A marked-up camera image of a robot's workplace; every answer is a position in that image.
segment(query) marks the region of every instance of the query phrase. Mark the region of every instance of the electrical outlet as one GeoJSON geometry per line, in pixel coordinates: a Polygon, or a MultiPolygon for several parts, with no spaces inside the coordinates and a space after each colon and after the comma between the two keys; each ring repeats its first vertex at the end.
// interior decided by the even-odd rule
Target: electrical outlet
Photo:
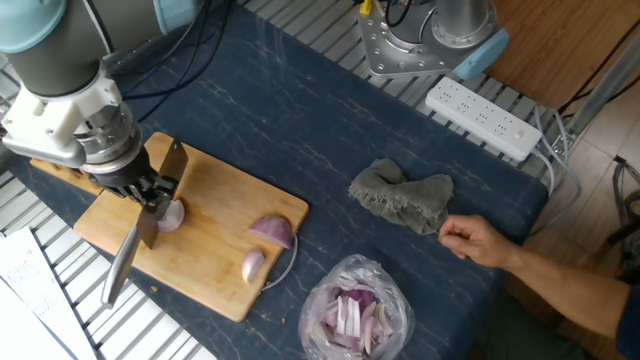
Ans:
{"type": "Polygon", "coordinates": [[[524,161],[542,137],[538,129],[448,77],[429,91],[425,103],[517,161],[524,161]]]}

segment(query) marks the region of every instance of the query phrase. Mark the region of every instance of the wooden cutting board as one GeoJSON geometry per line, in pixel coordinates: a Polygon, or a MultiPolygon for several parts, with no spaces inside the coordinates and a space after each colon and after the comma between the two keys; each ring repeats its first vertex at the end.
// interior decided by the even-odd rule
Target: wooden cutting board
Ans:
{"type": "MultiPolygon", "coordinates": [[[[173,139],[155,133],[145,144],[158,170],[173,139]]],[[[277,214],[294,232],[309,210],[306,202],[185,144],[187,168],[176,197],[186,215],[178,230],[159,234],[153,249],[140,242],[133,266],[233,321],[244,320],[282,248],[249,233],[259,218],[277,214]],[[250,284],[242,261],[259,250],[265,264],[250,284]]],[[[90,243],[115,254],[140,206],[104,191],[75,224],[90,243]]]]}

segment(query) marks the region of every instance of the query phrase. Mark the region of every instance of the human arm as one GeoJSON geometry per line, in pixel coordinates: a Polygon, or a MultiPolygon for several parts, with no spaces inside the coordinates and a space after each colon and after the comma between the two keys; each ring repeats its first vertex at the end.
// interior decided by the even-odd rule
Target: human arm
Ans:
{"type": "Polygon", "coordinates": [[[479,216],[450,216],[440,228],[439,240],[461,259],[509,271],[575,323],[616,336],[628,285],[528,252],[479,216]]]}

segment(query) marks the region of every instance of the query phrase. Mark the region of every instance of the knife handle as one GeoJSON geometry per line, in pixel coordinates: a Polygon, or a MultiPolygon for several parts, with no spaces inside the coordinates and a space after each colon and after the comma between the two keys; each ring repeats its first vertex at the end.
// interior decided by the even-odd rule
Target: knife handle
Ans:
{"type": "Polygon", "coordinates": [[[107,274],[107,280],[104,283],[102,303],[105,304],[108,309],[113,308],[113,304],[120,294],[122,285],[124,285],[127,276],[129,276],[131,264],[133,263],[133,258],[136,255],[139,243],[140,236],[138,234],[138,227],[134,225],[129,229],[127,237],[124,239],[116,257],[113,259],[113,263],[107,274]]]}

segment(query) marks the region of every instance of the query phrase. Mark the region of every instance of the sleeve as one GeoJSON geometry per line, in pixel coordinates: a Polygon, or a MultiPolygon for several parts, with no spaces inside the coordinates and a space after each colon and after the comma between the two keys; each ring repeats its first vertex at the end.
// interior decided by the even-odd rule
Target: sleeve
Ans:
{"type": "Polygon", "coordinates": [[[629,360],[640,360],[640,287],[631,289],[616,336],[618,352],[629,360]]]}

